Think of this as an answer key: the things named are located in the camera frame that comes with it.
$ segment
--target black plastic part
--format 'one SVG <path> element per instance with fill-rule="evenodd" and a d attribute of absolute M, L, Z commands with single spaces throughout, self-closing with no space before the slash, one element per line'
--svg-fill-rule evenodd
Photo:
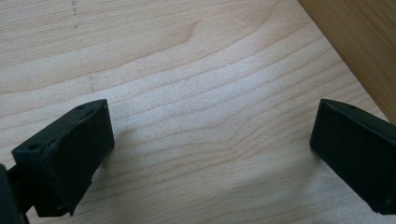
<path fill-rule="evenodd" d="M 0 164 L 0 223 L 24 224 L 29 223 L 12 189 L 6 167 Z"/>
<path fill-rule="evenodd" d="M 375 212 L 396 214 L 396 127 L 353 105 L 322 99 L 311 148 Z"/>
<path fill-rule="evenodd" d="M 31 198 L 21 198 L 20 204 L 31 201 L 40 217 L 73 215 L 95 170 L 113 147 L 106 100 L 72 109 L 12 151 L 18 175 L 29 183 L 23 190 L 31 192 Z"/>

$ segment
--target light wood surface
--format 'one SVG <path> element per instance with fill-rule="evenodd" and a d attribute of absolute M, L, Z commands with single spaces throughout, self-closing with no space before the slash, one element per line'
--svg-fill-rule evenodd
<path fill-rule="evenodd" d="M 396 1 L 299 1 L 396 124 Z"/>
<path fill-rule="evenodd" d="M 297 1 L 0 3 L 0 162 L 107 98 L 114 150 L 73 217 L 32 223 L 394 223 L 309 148 L 319 99 L 384 119 Z"/>

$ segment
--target wood grain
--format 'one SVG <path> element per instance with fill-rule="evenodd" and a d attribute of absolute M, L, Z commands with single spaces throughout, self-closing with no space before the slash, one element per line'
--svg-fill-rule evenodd
<path fill-rule="evenodd" d="M 396 124 L 396 1 L 299 1 Z"/>
<path fill-rule="evenodd" d="M 75 215 L 32 223 L 395 221 L 309 148 L 322 97 L 385 117 L 297 1 L 0 5 L 0 162 L 99 98 L 116 138 Z"/>

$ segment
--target screw hole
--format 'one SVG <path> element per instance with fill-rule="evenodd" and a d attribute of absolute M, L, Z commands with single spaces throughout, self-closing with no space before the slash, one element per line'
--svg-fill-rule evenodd
<path fill-rule="evenodd" d="M 38 148 L 40 148 L 40 147 L 41 147 L 41 144 L 37 143 L 37 144 L 32 144 L 32 145 L 30 145 L 28 148 L 29 148 L 30 150 L 35 150 L 35 149 L 38 149 Z"/>

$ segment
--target plywood panel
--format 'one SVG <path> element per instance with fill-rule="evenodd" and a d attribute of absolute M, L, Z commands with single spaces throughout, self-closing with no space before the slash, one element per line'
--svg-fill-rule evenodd
<path fill-rule="evenodd" d="M 396 1 L 299 1 L 395 124 Z"/>
<path fill-rule="evenodd" d="M 116 146 L 73 217 L 394 223 L 309 148 L 319 99 L 385 118 L 297 1 L 0 3 L 0 162 L 107 98 Z"/>

